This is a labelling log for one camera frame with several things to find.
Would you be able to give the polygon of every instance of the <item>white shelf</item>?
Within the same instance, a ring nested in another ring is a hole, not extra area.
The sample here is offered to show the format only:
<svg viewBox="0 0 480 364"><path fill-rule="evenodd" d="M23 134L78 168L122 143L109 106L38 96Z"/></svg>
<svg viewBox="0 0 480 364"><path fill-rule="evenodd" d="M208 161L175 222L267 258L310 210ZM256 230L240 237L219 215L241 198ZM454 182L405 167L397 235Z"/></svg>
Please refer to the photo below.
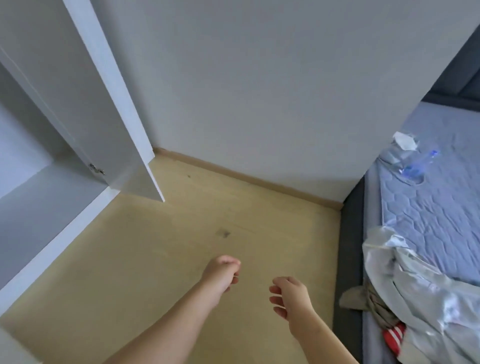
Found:
<svg viewBox="0 0 480 364"><path fill-rule="evenodd" d="M117 194L71 155L0 199L0 315Z"/></svg>

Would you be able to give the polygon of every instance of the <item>blue mattress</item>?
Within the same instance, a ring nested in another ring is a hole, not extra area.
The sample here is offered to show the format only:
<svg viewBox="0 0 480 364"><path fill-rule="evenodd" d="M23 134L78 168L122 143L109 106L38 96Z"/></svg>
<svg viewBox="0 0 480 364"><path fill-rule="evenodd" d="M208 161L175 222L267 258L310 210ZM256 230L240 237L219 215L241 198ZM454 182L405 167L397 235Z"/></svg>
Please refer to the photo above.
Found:
<svg viewBox="0 0 480 364"><path fill-rule="evenodd" d="M378 163L383 224L444 274L480 285L480 113L420 103L401 131L440 156L420 185Z"/></svg>

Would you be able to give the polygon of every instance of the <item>wardrobe door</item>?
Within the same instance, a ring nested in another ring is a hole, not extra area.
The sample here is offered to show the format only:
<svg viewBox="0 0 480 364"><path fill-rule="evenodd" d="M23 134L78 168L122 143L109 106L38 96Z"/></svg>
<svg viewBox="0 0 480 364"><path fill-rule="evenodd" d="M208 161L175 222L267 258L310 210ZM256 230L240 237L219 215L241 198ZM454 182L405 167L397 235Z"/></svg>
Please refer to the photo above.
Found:
<svg viewBox="0 0 480 364"><path fill-rule="evenodd" d="M152 147L89 0L0 0L0 61L93 173L163 200Z"/></svg>

